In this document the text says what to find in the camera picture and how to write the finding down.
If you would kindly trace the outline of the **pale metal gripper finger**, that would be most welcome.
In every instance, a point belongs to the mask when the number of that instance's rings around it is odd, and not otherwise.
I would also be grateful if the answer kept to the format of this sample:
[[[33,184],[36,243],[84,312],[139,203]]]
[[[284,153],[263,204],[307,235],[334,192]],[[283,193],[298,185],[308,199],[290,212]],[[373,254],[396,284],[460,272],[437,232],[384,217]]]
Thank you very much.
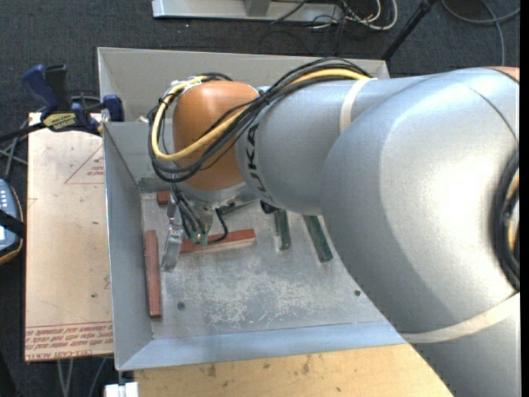
[[[183,244],[183,230],[180,227],[170,226],[164,244],[164,254],[161,269],[166,272],[173,271],[177,265],[181,246]]]

